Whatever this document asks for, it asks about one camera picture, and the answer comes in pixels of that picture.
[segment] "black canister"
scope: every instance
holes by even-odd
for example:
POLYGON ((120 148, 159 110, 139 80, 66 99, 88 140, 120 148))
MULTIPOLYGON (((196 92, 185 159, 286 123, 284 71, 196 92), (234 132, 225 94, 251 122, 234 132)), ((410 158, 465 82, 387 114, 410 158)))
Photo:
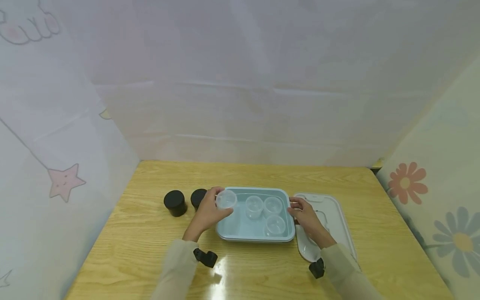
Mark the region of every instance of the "black canister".
POLYGON ((205 197, 206 193, 206 189, 197 189, 193 191, 192 195, 190 196, 190 201, 195 208, 195 211, 197 211, 198 206, 200 206, 200 202, 202 202, 202 199, 205 197))
POLYGON ((182 192, 177 190, 169 191, 163 198, 163 204, 172 216, 181 216, 187 211, 185 197, 182 192))

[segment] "hand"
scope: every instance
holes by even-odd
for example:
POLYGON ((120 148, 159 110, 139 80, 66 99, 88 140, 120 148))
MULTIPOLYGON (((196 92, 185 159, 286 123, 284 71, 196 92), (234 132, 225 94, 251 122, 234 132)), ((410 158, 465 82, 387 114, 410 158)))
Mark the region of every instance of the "hand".
POLYGON ((297 219, 300 226, 305 230, 305 233, 307 233, 320 249, 336 244, 334 238, 322 223, 320 223, 310 203, 302 198, 290 197, 290 206, 291 207, 287 208, 288 213, 297 219))
POLYGON ((197 242, 205 230, 233 213, 233 208, 218 209, 216 207, 215 195, 223 190, 224 188, 215 186, 207 191, 183 235, 183 240, 197 242))

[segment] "fabric backdrop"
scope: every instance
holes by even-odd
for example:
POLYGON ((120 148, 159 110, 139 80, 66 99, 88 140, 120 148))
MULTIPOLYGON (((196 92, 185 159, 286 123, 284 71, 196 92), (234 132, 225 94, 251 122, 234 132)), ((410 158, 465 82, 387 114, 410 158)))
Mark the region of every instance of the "fabric backdrop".
POLYGON ((0 299, 59 300, 139 159, 52 5, 0 10, 0 299))
POLYGON ((371 166, 478 49, 477 0, 54 0, 142 159, 371 166))
POLYGON ((480 295, 480 57, 377 177, 457 299, 480 295))

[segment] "light blue tray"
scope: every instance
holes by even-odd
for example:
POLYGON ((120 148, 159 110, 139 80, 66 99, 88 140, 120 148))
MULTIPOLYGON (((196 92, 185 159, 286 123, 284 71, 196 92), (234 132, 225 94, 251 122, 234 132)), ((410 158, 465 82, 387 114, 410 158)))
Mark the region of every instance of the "light blue tray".
POLYGON ((224 240, 249 241, 249 242, 288 242, 295 236, 295 225, 293 218, 288 214, 287 207, 290 207, 288 195, 284 190, 267 188, 246 188, 227 187, 237 195, 237 206, 233 214, 220 221, 216 226, 217 234, 224 240), (283 203, 280 217, 284 219, 287 229, 282 236, 268 237, 264 234, 266 218, 264 213, 260 218, 252 220, 245 212, 245 200, 250 196, 258 196, 263 201, 268 197, 276 197, 283 203))

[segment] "black clip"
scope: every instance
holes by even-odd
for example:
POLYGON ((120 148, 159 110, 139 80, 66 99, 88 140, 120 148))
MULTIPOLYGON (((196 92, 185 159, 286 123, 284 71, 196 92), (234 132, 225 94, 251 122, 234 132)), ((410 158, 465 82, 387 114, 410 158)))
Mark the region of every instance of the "black clip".
POLYGON ((218 258, 218 255, 216 255, 215 253, 211 251, 205 253, 198 248, 193 250, 193 254, 195 255, 197 261, 203 263, 209 268, 213 268, 215 266, 216 260, 218 258))
POLYGON ((325 274, 324 260, 320 258, 318 261, 311 263, 308 269, 312 273, 313 277, 315 277, 315 279, 323 277, 325 274))

